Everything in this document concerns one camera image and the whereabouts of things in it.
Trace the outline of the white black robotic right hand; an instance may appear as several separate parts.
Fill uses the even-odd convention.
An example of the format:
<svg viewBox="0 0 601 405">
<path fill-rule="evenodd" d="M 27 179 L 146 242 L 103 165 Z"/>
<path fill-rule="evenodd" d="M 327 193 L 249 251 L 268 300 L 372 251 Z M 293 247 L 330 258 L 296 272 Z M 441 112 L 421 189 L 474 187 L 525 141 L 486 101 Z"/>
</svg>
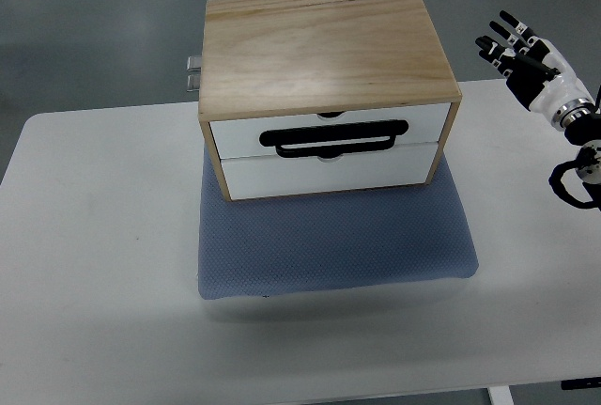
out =
<svg viewBox="0 0 601 405">
<path fill-rule="evenodd" d="M 527 111 L 544 116 L 560 132 L 598 112 L 592 94 L 550 40 L 505 10 L 500 18 L 489 27 L 501 40 L 484 35 L 475 43 L 479 56 L 501 74 Z"/>
</svg>

